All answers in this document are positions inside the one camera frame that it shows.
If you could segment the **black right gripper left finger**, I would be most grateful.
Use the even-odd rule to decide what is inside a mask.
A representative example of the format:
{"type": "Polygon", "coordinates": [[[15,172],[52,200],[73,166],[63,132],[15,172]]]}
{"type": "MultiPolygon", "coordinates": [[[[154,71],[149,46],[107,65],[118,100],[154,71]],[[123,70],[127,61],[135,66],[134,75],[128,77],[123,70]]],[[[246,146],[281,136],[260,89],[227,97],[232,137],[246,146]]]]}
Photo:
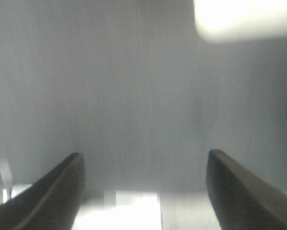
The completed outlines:
{"type": "Polygon", "coordinates": [[[28,189],[0,205],[0,230],[70,230],[84,190],[84,156],[72,153],[28,189]]]}

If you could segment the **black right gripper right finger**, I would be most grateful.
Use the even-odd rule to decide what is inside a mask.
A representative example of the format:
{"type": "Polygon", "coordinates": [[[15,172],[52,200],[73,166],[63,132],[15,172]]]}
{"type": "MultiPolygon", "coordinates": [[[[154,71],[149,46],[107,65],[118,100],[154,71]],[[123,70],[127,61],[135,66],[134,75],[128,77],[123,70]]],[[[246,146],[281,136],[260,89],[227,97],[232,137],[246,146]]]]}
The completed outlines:
{"type": "Polygon", "coordinates": [[[287,230],[287,194],[223,151],[209,151],[205,181],[221,229],[287,230]]]}

